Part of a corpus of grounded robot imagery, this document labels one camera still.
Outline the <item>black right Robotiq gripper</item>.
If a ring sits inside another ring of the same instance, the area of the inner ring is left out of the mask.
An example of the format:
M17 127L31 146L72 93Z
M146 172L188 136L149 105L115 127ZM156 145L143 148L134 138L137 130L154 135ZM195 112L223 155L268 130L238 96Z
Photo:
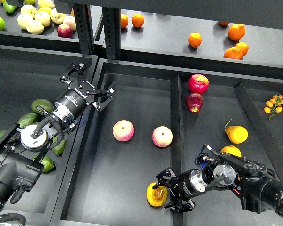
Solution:
M192 198L205 193L207 186L198 169L191 169L176 176L172 168L168 167L156 175L156 180L157 183L152 186L152 189L163 186L169 188L171 192L171 202L165 204L164 208L171 208L178 213L193 211L195 202Z

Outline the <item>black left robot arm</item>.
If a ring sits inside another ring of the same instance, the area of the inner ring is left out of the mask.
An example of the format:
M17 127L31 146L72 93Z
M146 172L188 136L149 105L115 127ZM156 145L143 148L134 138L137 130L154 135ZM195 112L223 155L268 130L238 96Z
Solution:
M43 117L38 123L12 125L0 138L0 224L17 221L24 226L26 218L22 214L2 214L5 204L17 203L24 192L29 192L39 179L44 165L42 160L48 151L53 150L68 134L76 129L76 119L89 106L97 112L106 108L114 99L116 82L105 89L98 89L83 79L83 72L92 61L71 64L61 75L67 88L46 108L37 104L37 116Z

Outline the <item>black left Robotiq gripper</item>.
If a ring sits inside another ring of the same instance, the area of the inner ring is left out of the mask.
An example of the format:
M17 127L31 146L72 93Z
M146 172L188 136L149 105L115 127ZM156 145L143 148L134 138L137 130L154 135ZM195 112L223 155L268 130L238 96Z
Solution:
M60 119L76 119L92 103L97 112L104 110L114 100L116 81L106 89L95 89L88 81L83 79L83 72L92 64L92 60L78 65L72 63L60 76L60 81L68 85L67 89L57 97L54 102L57 116ZM71 80L71 75L76 74L76 80ZM106 97L103 102L94 101L95 97Z

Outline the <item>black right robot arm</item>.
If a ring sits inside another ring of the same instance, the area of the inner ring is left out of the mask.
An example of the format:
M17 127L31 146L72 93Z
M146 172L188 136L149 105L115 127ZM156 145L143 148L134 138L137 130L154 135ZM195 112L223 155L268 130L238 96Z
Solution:
M197 169L175 175L171 168L160 172L152 191L168 188L173 197L165 208L179 213L192 211L194 197L216 190L231 190L240 200L243 210L260 214L275 211L283 218L283 183L265 164L230 153L217 153L204 145L195 159Z

